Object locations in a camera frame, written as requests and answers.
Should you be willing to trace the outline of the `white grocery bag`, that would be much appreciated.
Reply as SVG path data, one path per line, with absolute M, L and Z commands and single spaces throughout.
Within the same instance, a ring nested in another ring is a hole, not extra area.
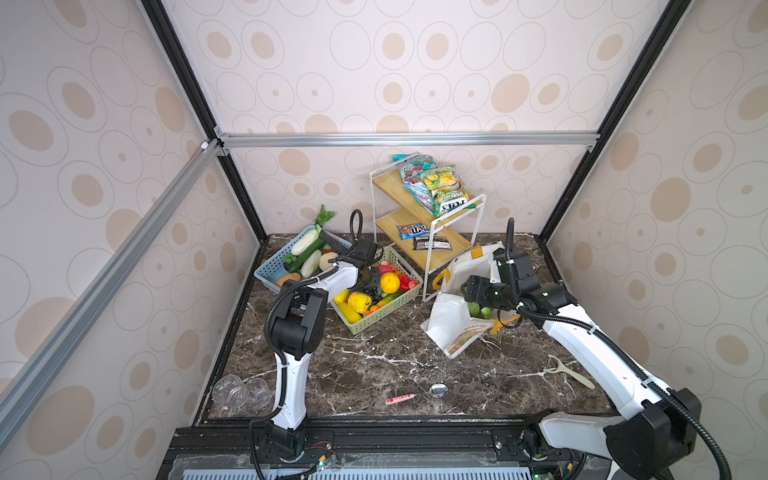
M 481 306 L 477 300 L 465 300 L 461 292 L 471 275 L 500 282 L 493 253 L 502 247 L 501 241 L 473 247 L 454 258 L 433 282 L 438 294 L 421 328 L 449 359 L 459 356 L 488 330 L 495 334 L 503 325 L 519 319 L 514 310 Z

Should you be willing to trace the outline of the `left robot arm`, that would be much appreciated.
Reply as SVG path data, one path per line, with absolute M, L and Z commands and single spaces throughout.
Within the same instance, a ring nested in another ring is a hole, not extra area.
M 264 336 L 277 367 L 275 402 L 272 412 L 257 421 L 264 425 L 267 445 L 284 460 L 303 454 L 309 366 L 323 338 L 327 305 L 343 291 L 364 285 L 382 255 L 373 241 L 353 241 L 329 260 L 328 268 L 315 262 L 298 281 L 286 281 L 267 316 Z

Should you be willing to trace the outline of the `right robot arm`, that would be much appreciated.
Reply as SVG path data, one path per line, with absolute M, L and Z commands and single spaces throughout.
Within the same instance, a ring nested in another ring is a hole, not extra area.
M 688 389 L 673 389 L 641 366 L 566 287 L 542 284 L 528 254 L 501 245 L 477 247 L 471 257 L 452 264 L 442 290 L 460 293 L 494 319 L 510 313 L 529 320 L 565 347 L 614 405 L 613 417 L 543 414 L 524 436 L 531 457 L 545 447 L 572 449 L 610 459 L 633 479 L 663 479 L 701 440 L 720 478 L 731 478 L 723 450 L 700 421 L 698 397 Z

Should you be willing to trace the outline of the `colourful candy bag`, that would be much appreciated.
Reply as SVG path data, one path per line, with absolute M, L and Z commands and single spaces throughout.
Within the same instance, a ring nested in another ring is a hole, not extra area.
M 414 154 L 402 159 L 397 165 L 397 170 L 400 174 L 403 187 L 411 194 L 427 197 L 430 196 L 430 191 L 422 175 L 436 167 L 436 163 L 432 156 L 424 154 Z

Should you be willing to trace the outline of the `green yellow candy bag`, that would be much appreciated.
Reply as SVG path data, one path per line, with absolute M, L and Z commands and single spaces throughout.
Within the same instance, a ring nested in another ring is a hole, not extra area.
M 434 217 L 440 217 L 470 202 L 470 195 L 454 165 L 432 168 L 421 175 Z

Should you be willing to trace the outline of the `orange fruit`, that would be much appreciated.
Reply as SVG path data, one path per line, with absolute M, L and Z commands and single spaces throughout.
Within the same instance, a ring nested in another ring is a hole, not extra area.
M 401 280 L 395 272 L 387 272 L 380 277 L 380 289 L 384 294 L 395 294 L 400 290 Z

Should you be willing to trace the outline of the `yellow lemon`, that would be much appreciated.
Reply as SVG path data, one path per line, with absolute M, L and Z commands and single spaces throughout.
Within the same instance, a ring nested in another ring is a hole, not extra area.
M 373 303 L 371 296 L 364 292 L 353 292 L 347 299 L 347 305 L 357 314 L 363 315 Z

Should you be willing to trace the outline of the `blue snack packet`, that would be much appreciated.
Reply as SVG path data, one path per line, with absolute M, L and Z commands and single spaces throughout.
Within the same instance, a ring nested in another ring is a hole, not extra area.
M 408 225 L 398 226 L 398 233 L 400 239 L 405 241 L 414 239 L 429 233 L 429 228 L 422 223 L 413 223 Z

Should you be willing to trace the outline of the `white long vegetable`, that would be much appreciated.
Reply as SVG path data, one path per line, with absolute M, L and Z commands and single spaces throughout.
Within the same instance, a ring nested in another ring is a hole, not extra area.
M 321 257 L 322 257 L 322 251 L 315 250 L 305 260 L 300 270 L 301 276 L 304 279 L 312 277 L 315 274 L 315 272 L 319 269 L 319 263 L 320 263 Z

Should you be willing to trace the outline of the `purple snack packet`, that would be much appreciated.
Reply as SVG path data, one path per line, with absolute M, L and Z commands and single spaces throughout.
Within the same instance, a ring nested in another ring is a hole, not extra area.
M 413 249 L 415 251 L 451 251 L 453 249 L 450 241 L 445 237 L 418 237 L 413 239 Z

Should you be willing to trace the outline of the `white wooden shelf rack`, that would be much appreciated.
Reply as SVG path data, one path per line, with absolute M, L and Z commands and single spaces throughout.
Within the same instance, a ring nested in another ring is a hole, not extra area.
M 470 202 L 468 204 L 440 217 L 434 217 L 403 188 L 402 180 L 397 171 L 397 165 L 401 161 L 391 162 L 389 165 L 372 170 L 369 173 L 373 211 L 373 237 L 374 240 L 377 240 L 378 234 L 382 232 L 423 271 L 422 301 L 427 302 L 437 294 L 437 290 L 431 287 L 430 275 L 447 266 L 458 255 L 475 246 L 480 221 L 486 206 L 487 195 L 480 194 L 479 196 L 474 196 L 470 194 Z M 397 203 L 398 208 L 390 213 L 378 216 L 376 210 L 376 194 L 378 192 L 386 194 Z M 453 228 L 453 225 L 472 214 L 476 214 L 477 217 L 475 218 L 471 239 L 467 240 Z M 429 228 L 427 238 L 445 237 L 450 241 L 453 249 L 451 251 L 432 249 L 428 251 L 415 251 L 410 240 L 401 240 L 398 233 L 398 226 L 412 223 L 425 224 Z

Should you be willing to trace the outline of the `green cucumber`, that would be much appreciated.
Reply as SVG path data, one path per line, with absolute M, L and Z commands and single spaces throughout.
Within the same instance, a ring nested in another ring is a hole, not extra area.
M 296 257 L 296 259 L 291 263 L 290 268 L 288 269 L 288 272 L 289 273 L 299 272 L 301 270 L 302 264 L 309 257 L 309 255 L 312 254 L 315 250 L 322 250 L 322 247 L 324 245 L 325 245 L 325 240 L 322 238 L 318 238 L 315 242 L 309 245 L 305 251 L 303 251 L 301 254 L 299 254 Z

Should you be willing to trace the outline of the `brown bread roll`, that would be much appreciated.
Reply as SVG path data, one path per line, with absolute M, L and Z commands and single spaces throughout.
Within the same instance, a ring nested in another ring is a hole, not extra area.
M 302 276 L 299 273 L 288 273 L 282 277 L 280 277 L 276 282 L 276 286 L 278 288 L 282 288 L 284 285 L 288 284 L 289 282 L 300 282 L 302 280 Z

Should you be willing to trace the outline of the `clear plastic cup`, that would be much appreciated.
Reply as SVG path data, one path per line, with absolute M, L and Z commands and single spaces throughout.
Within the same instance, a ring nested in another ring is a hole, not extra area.
M 234 374 L 223 376 L 212 390 L 214 404 L 229 409 L 252 407 L 261 410 L 272 404 L 272 396 L 273 391 L 264 379 L 249 377 L 243 380 Z

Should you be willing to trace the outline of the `pink handled spoon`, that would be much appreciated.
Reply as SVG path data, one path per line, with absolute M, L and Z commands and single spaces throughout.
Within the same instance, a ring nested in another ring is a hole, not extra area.
M 423 393 L 423 396 L 430 397 L 430 398 L 440 398 L 443 395 L 445 395 L 447 391 L 448 391 L 448 387 L 445 384 L 442 384 L 442 383 L 433 384 L 425 393 Z M 417 393 L 409 393 L 405 395 L 388 398 L 385 400 L 385 404 L 387 406 L 393 406 L 393 405 L 397 405 L 400 403 L 413 400 L 417 397 L 418 397 Z

